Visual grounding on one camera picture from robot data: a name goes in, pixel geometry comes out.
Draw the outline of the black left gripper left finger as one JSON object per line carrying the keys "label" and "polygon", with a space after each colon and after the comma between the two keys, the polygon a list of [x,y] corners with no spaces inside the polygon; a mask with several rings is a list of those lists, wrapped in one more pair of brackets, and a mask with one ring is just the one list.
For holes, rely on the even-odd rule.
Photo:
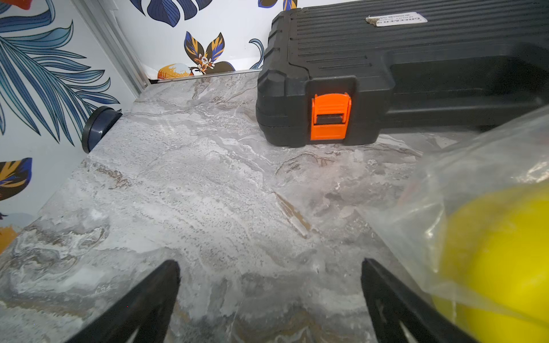
{"label": "black left gripper left finger", "polygon": [[180,266],[166,260],[69,342],[163,342],[180,288]]}

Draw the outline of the clear zip-top bag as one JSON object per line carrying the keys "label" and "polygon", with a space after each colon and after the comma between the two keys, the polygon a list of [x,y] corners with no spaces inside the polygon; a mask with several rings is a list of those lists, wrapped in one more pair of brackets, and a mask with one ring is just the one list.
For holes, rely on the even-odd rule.
{"label": "clear zip-top bag", "polygon": [[413,280],[364,260],[380,342],[548,341],[547,107],[424,158],[360,213]]}

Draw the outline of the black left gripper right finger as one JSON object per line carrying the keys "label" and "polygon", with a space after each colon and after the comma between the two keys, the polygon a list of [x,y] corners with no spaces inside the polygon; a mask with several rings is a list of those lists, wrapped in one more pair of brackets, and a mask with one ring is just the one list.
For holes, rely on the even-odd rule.
{"label": "black left gripper right finger", "polygon": [[474,342],[374,259],[362,263],[361,285],[377,341]]}

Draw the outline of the yellow banana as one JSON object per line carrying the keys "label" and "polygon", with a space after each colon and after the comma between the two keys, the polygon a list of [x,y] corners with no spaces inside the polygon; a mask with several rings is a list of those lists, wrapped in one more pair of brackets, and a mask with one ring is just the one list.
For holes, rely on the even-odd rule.
{"label": "yellow banana", "polygon": [[479,342],[548,341],[548,183],[484,194],[447,221],[442,275],[500,314],[433,297],[435,308]]}

